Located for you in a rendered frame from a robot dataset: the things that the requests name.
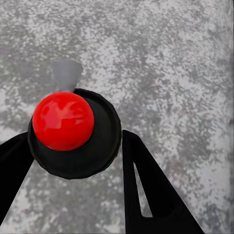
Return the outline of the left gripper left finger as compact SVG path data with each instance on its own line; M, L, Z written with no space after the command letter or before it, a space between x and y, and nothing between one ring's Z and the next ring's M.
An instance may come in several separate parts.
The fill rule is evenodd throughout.
M0 225L33 161L28 132L14 136L0 145Z

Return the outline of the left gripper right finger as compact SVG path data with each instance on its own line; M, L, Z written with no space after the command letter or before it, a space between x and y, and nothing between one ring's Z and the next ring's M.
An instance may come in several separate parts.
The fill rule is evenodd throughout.
M126 234L205 234L141 138L123 129ZM134 163L152 217L141 214Z

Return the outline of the insectifuge atomizer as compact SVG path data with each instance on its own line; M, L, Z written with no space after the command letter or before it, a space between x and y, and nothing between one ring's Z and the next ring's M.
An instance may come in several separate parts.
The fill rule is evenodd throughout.
M82 179L106 171L122 144L115 107L102 95L76 88L83 66L60 59L51 64L61 92L45 97L28 125L34 159L49 174Z

